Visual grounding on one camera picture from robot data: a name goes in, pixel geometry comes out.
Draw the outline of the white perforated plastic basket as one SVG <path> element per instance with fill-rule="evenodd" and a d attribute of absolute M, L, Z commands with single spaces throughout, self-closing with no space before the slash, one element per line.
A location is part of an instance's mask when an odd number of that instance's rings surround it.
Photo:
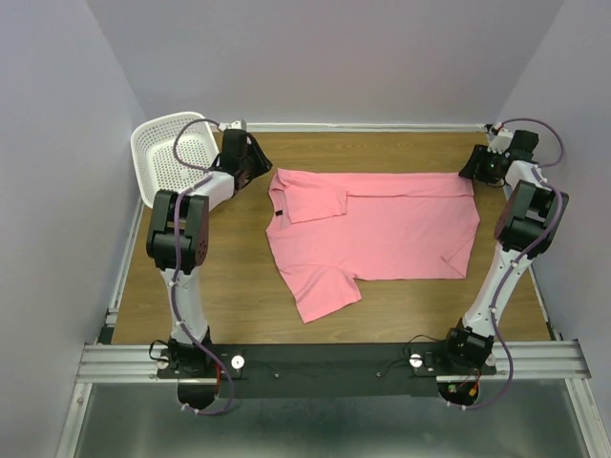
<path fill-rule="evenodd" d="M 143 203 L 151 208 L 160 190 L 180 192 L 204 178 L 219 153 L 213 123 L 180 112 L 149 120 L 131 135 L 131 151 Z"/>

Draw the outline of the pink t shirt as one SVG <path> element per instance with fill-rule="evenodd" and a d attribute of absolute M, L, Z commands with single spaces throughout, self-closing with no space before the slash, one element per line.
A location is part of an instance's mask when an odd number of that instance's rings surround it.
<path fill-rule="evenodd" d="M 358 281 L 462 280 L 480 222 L 456 173 L 279 169 L 266 235 L 303 323 L 361 299 Z"/>

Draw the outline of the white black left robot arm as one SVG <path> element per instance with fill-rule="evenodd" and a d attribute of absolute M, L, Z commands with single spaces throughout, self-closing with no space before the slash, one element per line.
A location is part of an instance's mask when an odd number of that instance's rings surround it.
<path fill-rule="evenodd" d="M 153 360 L 164 377 L 211 377 L 218 363 L 210 351 L 209 324 L 200 296 L 200 268 L 209 246 L 210 212 L 272 168 L 255 137 L 230 127 L 203 178 L 181 192 L 156 193 L 146 252 L 166 284 L 173 320 L 165 349 Z"/>

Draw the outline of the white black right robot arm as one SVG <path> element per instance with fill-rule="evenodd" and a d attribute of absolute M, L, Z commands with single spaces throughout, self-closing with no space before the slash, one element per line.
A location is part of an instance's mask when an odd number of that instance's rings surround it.
<path fill-rule="evenodd" d="M 538 134 L 488 125 L 487 145 L 477 145 L 461 177 L 507 186 L 510 195 L 495 225 L 495 254 L 474 303 L 439 350 L 452 374 L 480 369 L 499 339 L 499 323 L 512 294 L 533 260 L 550 247 L 569 196 L 550 184 L 534 160 Z"/>

